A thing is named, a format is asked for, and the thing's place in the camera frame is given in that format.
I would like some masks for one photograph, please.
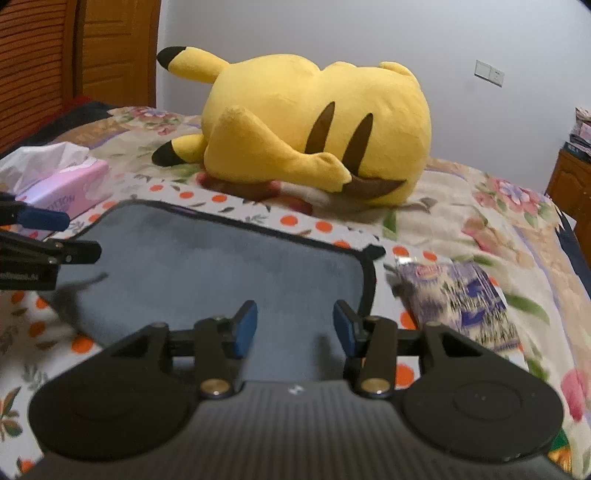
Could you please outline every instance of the wall switch panel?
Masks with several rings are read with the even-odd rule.
[[[484,63],[483,61],[477,60],[476,61],[476,69],[474,70],[474,75],[480,77],[481,79],[485,79],[499,87],[503,86],[503,80],[505,80],[505,73],[497,70],[494,67],[491,67],[489,64]]]
[[[503,80],[505,79],[505,74],[502,71],[497,70],[494,67],[491,67],[491,74],[488,77],[488,79],[492,83],[494,83],[495,85],[498,85],[499,87],[502,87],[503,86]]]

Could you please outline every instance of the tissue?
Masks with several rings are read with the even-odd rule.
[[[107,162],[88,152],[68,142],[21,147],[0,160],[0,191],[38,208],[65,212],[73,219],[111,195]],[[11,229],[37,239],[51,233],[20,225]]]
[[[0,192],[20,195],[38,181],[86,159],[88,148],[69,142],[21,147],[0,160]]]

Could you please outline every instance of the purple packaging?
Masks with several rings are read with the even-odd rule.
[[[29,205],[66,212],[70,220],[107,199],[111,193],[105,188],[109,165],[104,160],[89,157],[79,165],[64,168],[22,192],[17,200]],[[47,237],[51,232],[31,230],[14,225],[12,230],[21,235]]]
[[[496,353],[518,347],[506,305],[476,263],[409,263],[397,267],[395,276],[419,325],[440,322]]]

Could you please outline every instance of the gray cloth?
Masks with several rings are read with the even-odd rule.
[[[103,254],[62,268],[56,290],[42,293],[63,320],[107,346],[153,322],[190,329],[254,300],[242,380],[342,378],[332,308],[359,307],[367,279],[357,258],[158,205],[120,205],[79,237]]]

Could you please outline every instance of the pikachu plush toy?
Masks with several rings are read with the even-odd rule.
[[[391,206],[406,200],[427,162],[427,101],[398,63],[320,70],[276,54],[230,64],[194,47],[167,47],[158,62],[213,86],[203,133],[164,144],[156,165],[200,162],[229,182],[281,180]]]

